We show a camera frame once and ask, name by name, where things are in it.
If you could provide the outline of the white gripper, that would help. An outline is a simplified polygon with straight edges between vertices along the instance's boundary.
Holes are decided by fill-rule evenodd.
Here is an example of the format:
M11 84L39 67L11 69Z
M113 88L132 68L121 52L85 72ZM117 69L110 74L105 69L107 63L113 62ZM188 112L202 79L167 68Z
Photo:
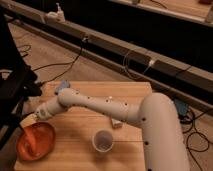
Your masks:
M48 114L43 107L38 107L35 111L35 114L30 114L26 116L21 122L20 126L25 128L37 122L38 120L47 120Z

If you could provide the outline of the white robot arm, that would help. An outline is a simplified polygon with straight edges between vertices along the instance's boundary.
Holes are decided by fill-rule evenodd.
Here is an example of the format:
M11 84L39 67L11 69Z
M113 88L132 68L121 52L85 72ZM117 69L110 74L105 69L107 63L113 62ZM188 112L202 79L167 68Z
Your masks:
M71 107L85 107L140 128L147 171L190 171L177 110L168 96L151 93L138 105L133 105L87 96L74 89L64 88L24 118L21 127L27 130Z

